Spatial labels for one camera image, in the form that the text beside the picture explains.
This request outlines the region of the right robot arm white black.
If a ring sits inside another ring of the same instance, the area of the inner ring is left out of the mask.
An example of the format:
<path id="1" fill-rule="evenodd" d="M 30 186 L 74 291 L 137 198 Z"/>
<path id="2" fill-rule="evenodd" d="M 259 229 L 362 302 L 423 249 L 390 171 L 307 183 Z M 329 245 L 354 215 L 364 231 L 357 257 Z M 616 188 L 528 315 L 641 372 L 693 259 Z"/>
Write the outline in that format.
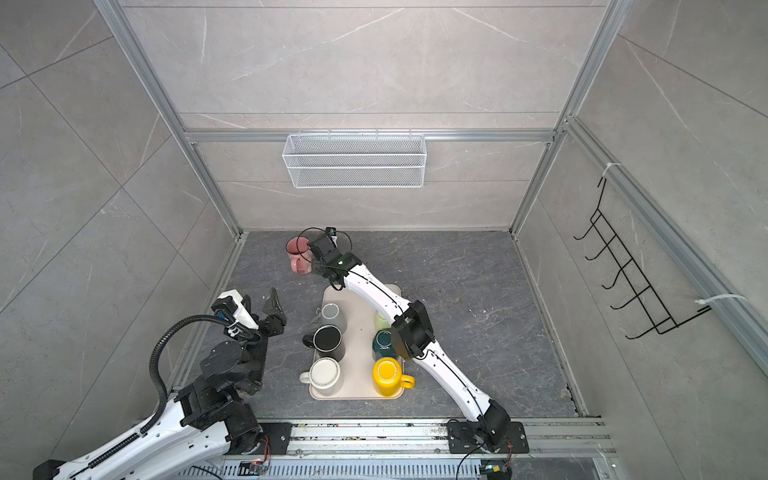
<path id="1" fill-rule="evenodd" d="M 385 286 L 352 252 L 341 251 L 336 231 L 328 227 L 308 242 L 313 266 L 333 286 L 346 288 L 383 313 L 397 354 L 427 371 L 460 407 L 474 443 L 488 452 L 506 444 L 511 418 L 503 406 L 477 387 L 437 341 L 426 306 Z"/>

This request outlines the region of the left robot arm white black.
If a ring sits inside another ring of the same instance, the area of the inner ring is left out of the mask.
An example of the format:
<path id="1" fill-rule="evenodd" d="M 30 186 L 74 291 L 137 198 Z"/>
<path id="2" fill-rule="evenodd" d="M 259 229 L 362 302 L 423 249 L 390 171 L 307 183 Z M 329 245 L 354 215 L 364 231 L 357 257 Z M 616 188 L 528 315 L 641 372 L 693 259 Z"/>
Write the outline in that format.
<path id="1" fill-rule="evenodd" d="M 34 478 L 165 479 L 205 460 L 255 451 L 263 428 L 243 398 L 262 388 L 269 340 L 283 333 L 287 316 L 276 290 L 261 314 L 236 290 L 220 294 L 211 309 L 172 325 L 153 348 L 149 374 L 159 400 L 151 417 L 75 460 L 41 463 Z M 227 338 L 201 361 L 199 376 L 171 392 L 160 358 L 173 336 L 195 323 L 218 325 Z"/>

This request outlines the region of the pink mug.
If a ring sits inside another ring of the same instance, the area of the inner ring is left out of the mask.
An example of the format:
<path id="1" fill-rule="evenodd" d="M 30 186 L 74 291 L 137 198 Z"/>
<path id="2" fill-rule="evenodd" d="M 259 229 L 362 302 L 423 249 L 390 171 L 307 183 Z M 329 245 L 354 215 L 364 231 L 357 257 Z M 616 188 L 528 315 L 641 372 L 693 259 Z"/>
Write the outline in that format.
<path id="1" fill-rule="evenodd" d="M 312 271 L 313 255 L 309 243 L 305 236 L 296 236 L 286 242 L 285 250 L 294 273 L 306 275 Z"/>

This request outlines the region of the light green mug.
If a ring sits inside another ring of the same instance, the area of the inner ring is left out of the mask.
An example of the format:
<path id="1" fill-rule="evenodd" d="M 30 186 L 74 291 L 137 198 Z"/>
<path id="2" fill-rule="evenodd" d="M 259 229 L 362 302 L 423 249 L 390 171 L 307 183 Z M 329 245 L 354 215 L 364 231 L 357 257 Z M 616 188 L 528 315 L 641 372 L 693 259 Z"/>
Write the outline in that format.
<path id="1" fill-rule="evenodd" d="M 388 316 L 381 311 L 377 311 L 374 319 L 374 326 L 377 331 L 389 329 L 390 323 Z"/>

